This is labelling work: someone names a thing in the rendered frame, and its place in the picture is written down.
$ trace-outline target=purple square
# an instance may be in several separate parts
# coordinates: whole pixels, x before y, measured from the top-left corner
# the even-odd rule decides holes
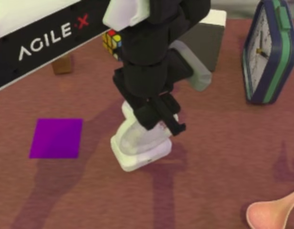
[[[78,158],[82,124],[82,119],[38,119],[29,157]]]

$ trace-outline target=clock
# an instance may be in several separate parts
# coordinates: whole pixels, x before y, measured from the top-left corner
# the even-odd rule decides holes
[[[261,0],[242,54],[247,101],[274,103],[293,67],[294,25],[288,3]]]

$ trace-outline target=red letter x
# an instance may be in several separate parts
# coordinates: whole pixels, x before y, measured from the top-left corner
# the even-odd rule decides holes
[[[82,29],[82,27],[83,27],[84,25],[89,25],[89,23],[86,21],[87,18],[88,18],[88,14],[87,14],[87,13],[84,15],[83,18],[78,17],[78,21],[80,22],[79,29]]]

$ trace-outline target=rubik's cube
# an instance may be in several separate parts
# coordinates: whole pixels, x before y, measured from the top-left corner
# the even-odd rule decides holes
[[[118,50],[122,45],[121,36],[114,30],[109,30],[102,35],[102,44],[106,50],[112,54],[116,60],[121,61]]]

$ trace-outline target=brown table surface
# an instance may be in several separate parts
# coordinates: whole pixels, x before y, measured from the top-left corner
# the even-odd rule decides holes
[[[249,26],[227,22],[212,85],[177,85],[188,130],[167,158],[132,173],[110,149],[120,63],[100,39],[74,52],[74,73],[48,65],[1,91],[0,229],[244,229],[248,204],[292,192],[294,71],[275,105],[247,105],[239,56]],[[84,118],[78,159],[28,158],[42,117]]]

